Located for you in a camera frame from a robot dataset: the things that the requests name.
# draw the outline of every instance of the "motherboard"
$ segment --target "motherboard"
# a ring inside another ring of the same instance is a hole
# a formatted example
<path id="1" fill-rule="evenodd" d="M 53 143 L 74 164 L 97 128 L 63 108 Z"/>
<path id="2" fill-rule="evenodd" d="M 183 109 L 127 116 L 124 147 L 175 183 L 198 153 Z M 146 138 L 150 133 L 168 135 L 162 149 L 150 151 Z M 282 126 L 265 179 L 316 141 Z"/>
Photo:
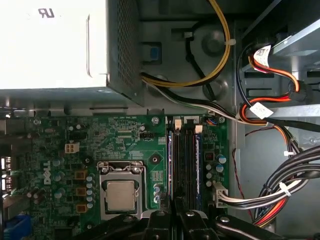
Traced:
<path id="1" fill-rule="evenodd" d="M 26 118 L 31 152 L 10 159 L 37 240 L 65 239 L 122 213 L 157 209 L 167 191 L 164 116 Z"/>
<path id="2" fill-rule="evenodd" d="M 121 214 L 139 219 L 167 192 L 206 212 L 213 183 L 228 187 L 221 117 L 27 117 L 6 127 L 12 145 L 2 154 L 2 189 L 19 201 L 15 214 L 30 216 L 28 239 L 71 238 Z"/>

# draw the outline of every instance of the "blue port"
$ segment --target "blue port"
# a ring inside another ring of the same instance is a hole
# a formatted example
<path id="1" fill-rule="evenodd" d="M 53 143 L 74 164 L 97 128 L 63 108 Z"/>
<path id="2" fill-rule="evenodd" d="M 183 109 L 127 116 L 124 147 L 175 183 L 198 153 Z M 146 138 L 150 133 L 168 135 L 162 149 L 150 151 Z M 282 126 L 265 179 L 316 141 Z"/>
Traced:
<path id="1" fill-rule="evenodd" d="M 20 240 L 32 233 L 31 217 L 29 215 L 17 215 L 4 223 L 3 239 Z"/>

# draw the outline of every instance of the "cpu socket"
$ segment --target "cpu socket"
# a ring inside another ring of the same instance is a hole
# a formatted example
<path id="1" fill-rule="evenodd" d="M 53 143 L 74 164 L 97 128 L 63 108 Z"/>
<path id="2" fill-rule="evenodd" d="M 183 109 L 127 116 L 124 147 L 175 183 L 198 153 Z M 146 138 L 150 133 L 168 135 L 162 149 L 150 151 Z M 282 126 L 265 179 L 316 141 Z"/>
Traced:
<path id="1" fill-rule="evenodd" d="M 140 218 L 147 209 L 146 167 L 142 161 L 100 161 L 101 220 L 127 213 Z"/>

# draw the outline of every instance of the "power supply unit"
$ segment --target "power supply unit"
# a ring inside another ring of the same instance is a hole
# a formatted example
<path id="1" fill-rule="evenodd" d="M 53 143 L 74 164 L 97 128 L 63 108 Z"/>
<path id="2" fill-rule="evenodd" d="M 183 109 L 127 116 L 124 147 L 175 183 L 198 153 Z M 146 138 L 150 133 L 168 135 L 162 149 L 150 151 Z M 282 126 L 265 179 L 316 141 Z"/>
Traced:
<path id="1" fill-rule="evenodd" d="M 1 95 L 141 105 L 138 19 L 136 0 L 1 1 Z"/>

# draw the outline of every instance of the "power supply vent grille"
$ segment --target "power supply vent grille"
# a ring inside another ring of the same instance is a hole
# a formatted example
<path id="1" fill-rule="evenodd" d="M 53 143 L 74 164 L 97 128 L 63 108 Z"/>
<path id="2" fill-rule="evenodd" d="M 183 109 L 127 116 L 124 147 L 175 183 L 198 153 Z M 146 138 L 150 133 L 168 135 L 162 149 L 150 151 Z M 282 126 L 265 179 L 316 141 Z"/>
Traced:
<path id="1" fill-rule="evenodd" d="M 135 89 L 139 79 L 139 13 L 136 0 L 118 0 L 118 76 Z"/>

